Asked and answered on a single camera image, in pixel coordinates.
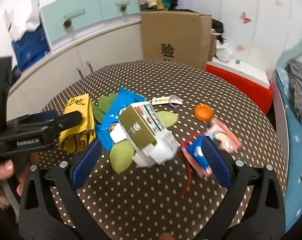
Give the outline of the person's left hand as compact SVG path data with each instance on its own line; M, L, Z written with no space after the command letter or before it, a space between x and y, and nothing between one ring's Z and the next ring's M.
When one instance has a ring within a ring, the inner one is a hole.
M19 196L22 196L23 187L26 182L31 165L38 164L38 162L39 162L39 156L37 155L37 153L30 153L28 155L26 165L24 166L23 170L21 171L17 179L18 186L16 188L16 192ZM15 173L15 168L11 160L0 162L0 207L3 209L8 208L10 206L10 203L5 195L3 187L1 186L1 182L11 178L14 175L14 173Z

